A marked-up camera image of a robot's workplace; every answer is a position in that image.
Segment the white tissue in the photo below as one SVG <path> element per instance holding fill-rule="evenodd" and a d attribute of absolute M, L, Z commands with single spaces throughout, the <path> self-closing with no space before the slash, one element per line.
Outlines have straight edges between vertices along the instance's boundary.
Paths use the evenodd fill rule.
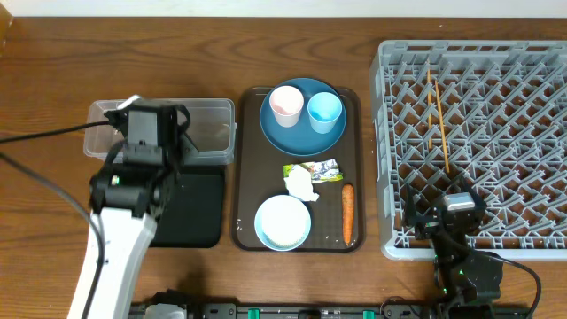
<path fill-rule="evenodd" d="M 284 182 L 289 195 L 294 198 L 303 202 L 316 202 L 319 198 L 319 195 L 314 192 L 310 172 L 300 165 L 291 167 Z"/>

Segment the green snack wrapper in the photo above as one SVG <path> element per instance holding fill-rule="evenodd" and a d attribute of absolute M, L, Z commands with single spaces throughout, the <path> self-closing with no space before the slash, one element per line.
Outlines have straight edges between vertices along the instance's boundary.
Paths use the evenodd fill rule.
<path fill-rule="evenodd" d="M 337 182 L 343 179 L 343 173 L 334 159 L 284 165 L 283 176 L 288 177 L 297 167 L 305 169 L 310 174 L 311 183 Z"/>

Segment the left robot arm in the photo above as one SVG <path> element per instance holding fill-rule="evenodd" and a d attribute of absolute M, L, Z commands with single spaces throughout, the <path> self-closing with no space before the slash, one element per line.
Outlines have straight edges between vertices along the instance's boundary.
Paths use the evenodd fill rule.
<path fill-rule="evenodd" d="M 105 113 L 123 138 L 89 181 L 88 246 L 71 318 L 125 318 L 144 256 L 181 177 L 190 112 L 133 96 Z"/>

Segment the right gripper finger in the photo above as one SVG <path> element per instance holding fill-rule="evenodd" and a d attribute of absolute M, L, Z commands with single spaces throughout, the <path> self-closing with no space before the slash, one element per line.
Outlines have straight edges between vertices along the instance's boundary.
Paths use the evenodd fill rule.
<path fill-rule="evenodd" d="M 405 185 L 406 188 L 406 199 L 405 199 L 405 208 L 404 208 L 404 217 L 403 223 L 405 227 L 413 227 L 416 225 L 416 204 L 414 201 L 414 192 L 413 188 L 409 183 Z"/>
<path fill-rule="evenodd" d="M 458 175 L 452 179 L 447 188 L 447 194 L 453 195 L 458 193 L 468 193 L 472 198 L 477 195 L 464 175 Z"/>

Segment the orange carrot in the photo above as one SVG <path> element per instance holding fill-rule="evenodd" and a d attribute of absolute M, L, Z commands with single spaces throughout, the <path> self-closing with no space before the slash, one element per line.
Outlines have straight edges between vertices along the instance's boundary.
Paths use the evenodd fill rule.
<path fill-rule="evenodd" d="M 343 240 L 350 245 L 353 234 L 354 218 L 354 188 L 351 184 L 345 184 L 342 189 L 342 220 Z"/>

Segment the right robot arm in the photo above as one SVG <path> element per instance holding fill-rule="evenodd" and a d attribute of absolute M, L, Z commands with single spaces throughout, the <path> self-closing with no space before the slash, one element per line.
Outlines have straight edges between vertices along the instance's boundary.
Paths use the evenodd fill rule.
<path fill-rule="evenodd" d="M 420 215 L 414 190 L 406 185 L 403 222 L 414 230 L 415 239 L 430 241 L 434 250 L 434 280 L 443 296 L 429 317 L 494 318 L 492 301 L 501 296 L 502 265 L 494 253 L 469 248 L 466 238 L 479 228 L 486 203 L 465 180 L 459 189 Z"/>

